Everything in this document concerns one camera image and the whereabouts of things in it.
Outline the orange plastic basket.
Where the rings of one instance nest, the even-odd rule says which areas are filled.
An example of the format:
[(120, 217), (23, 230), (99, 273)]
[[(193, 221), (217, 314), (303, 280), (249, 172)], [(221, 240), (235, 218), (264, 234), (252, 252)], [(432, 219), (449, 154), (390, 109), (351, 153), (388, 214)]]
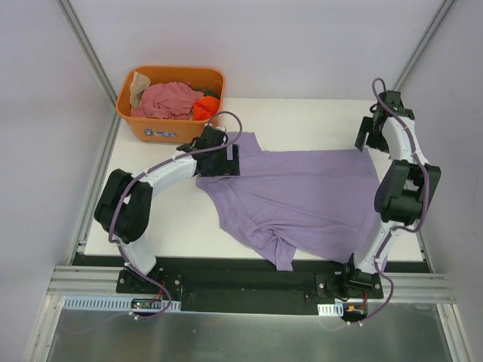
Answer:
[(193, 90), (201, 88), (215, 91), (220, 96), (218, 112), (222, 108), (225, 77), (219, 70), (189, 66), (139, 66), (126, 76), (117, 99), (116, 111), (126, 121), (132, 133), (141, 141), (187, 143), (193, 137), (201, 134), (208, 119), (195, 121), (192, 119), (192, 114), (188, 120), (131, 117), (133, 109), (130, 104), (130, 85), (135, 71), (148, 76), (151, 85), (175, 81), (189, 84)]

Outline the purple t-shirt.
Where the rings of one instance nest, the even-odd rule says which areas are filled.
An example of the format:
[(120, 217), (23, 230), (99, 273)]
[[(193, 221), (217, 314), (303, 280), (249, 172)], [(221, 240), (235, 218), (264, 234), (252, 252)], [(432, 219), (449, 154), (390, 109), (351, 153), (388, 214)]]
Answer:
[(297, 250), (345, 263), (378, 224), (377, 171), (357, 149), (271, 152), (254, 133), (237, 141), (239, 176), (200, 177), (220, 227), (279, 271)]

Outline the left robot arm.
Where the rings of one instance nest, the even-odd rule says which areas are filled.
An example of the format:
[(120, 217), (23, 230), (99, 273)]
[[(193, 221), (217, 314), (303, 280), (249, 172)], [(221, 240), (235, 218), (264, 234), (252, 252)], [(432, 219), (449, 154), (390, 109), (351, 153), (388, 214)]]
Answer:
[(115, 169), (109, 175), (94, 211), (94, 219), (117, 246), (125, 265), (134, 274), (133, 283), (142, 293), (159, 285), (153, 271), (156, 257), (149, 246), (147, 230), (153, 199), (180, 181), (199, 176), (238, 176), (239, 147), (227, 132), (205, 126), (202, 134), (177, 147), (171, 157), (137, 173)]

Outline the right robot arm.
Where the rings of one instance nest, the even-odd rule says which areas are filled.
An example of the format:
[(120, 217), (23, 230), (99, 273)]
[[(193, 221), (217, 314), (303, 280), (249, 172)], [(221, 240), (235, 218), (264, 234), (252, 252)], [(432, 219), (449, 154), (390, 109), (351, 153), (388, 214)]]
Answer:
[(392, 163), (375, 193), (374, 209), (380, 220), (369, 245), (350, 256), (343, 267), (343, 298), (359, 298), (381, 286), (382, 264), (401, 232), (417, 233), (441, 178), (440, 167), (423, 155), (415, 133), (415, 117), (398, 91), (376, 93), (371, 116), (363, 118), (355, 147), (376, 149)]

